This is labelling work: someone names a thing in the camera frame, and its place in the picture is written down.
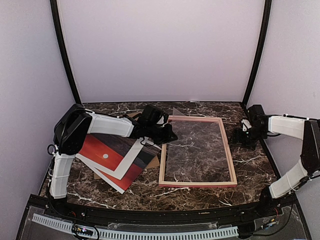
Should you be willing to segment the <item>brown cardboard backing board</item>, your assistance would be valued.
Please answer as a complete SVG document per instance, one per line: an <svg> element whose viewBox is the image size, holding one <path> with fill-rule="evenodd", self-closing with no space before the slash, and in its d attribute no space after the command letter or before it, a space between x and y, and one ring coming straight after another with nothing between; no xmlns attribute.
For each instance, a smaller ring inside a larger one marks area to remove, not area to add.
<svg viewBox="0 0 320 240"><path fill-rule="evenodd" d="M131 112L131 113L127 113L128 116L133 117L137 114L142 113L142 111L137 111L137 112ZM145 167L145 169L150 169L150 168L155 168L155 167L159 167L160 166L160 162L157 156L155 156L149 163L148 165ZM98 176L96 173L94 173L94 179L98 180L101 179L100 176Z"/></svg>

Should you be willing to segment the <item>clear acrylic sheet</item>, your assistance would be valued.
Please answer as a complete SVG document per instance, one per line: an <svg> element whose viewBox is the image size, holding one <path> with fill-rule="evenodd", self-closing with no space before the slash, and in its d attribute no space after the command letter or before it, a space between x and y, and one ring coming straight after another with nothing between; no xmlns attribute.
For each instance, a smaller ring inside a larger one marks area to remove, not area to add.
<svg viewBox="0 0 320 240"><path fill-rule="evenodd" d="M164 181L218 183L232 180L221 120L185 117L177 108L170 121L178 139L166 145Z"/></svg>

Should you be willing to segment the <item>light wooden picture frame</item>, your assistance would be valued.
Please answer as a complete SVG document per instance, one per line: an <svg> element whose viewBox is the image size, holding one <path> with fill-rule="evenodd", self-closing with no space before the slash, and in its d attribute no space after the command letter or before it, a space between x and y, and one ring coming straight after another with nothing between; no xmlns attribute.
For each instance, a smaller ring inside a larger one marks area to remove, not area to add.
<svg viewBox="0 0 320 240"><path fill-rule="evenodd" d="M197 118L200 116L185 116L185 117L178 117L178 120L186 120L188 118ZM223 142L225 144L225 150L227 153L228 157L228 166L229 166L229 172L231 174L231 181L228 182L204 182L204 183L199 183L199 182L173 182L173 181L164 181L164 171L165 171L165 161L166 161L166 155L167 155L167 143L162 145L162 151L161 151L161 158L160 158L160 169L159 169L159 185L161 187L174 187L174 188L226 188L226 187L236 187L238 182L237 182L237 177L236 177L236 172L232 160L232 155L231 151L229 148L228 144L228 138L227 134L225 131L225 127L223 124L223 120L220 117L204 117L205 119L208 120L214 120L218 119L221 120L221 126L222 126L222 135L223 135Z"/></svg>

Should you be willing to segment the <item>white photo mat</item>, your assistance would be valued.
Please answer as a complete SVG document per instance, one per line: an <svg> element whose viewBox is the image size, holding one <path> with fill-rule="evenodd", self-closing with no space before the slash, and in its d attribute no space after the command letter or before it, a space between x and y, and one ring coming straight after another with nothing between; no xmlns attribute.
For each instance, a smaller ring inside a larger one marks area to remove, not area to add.
<svg viewBox="0 0 320 240"><path fill-rule="evenodd" d="M149 139L139 138L125 156L117 153L92 134L86 136L80 152L75 157L94 168L121 180Z"/></svg>

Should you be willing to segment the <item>red sunset photo print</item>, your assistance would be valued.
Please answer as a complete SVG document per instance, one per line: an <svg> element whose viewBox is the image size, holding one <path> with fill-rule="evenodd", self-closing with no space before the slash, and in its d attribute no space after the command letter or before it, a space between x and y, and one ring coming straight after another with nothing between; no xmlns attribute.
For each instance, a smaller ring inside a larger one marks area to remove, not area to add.
<svg viewBox="0 0 320 240"><path fill-rule="evenodd" d="M148 139L130 139L101 133L88 134L76 158L123 194L148 168L160 165L160 147Z"/></svg>

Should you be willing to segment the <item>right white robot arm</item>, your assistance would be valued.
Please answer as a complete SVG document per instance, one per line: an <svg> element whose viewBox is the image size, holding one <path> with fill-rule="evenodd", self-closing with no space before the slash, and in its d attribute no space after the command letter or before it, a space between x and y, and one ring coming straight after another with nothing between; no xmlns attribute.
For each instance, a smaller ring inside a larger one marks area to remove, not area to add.
<svg viewBox="0 0 320 240"><path fill-rule="evenodd" d="M320 120L290 114L267 114L263 106L254 104L247 109L247 117L233 130L230 141L255 149L257 142L269 138L286 137L300 142L297 163L278 180L265 187L255 213L266 217L275 208L273 200L298 191L307 182L320 176Z"/></svg>

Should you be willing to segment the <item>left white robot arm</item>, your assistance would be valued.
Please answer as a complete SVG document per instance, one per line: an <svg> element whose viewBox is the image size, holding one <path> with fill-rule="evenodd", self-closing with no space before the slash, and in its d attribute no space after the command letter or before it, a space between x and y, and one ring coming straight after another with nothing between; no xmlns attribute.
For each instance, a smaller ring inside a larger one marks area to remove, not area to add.
<svg viewBox="0 0 320 240"><path fill-rule="evenodd" d="M53 144L47 147L52 156L53 171L48 185L48 196L53 198L51 210L60 218L67 218L70 206L62 199L67 196L67 183L74 158L85 160L102 172L121 180L143 147L167 144L178 139L168 123L169 115L147 105L142 113L111 116L95 113L81 104L74 104L54 127ZM96 134L134 139L135 143L125 156L120 156Z"/></svg>

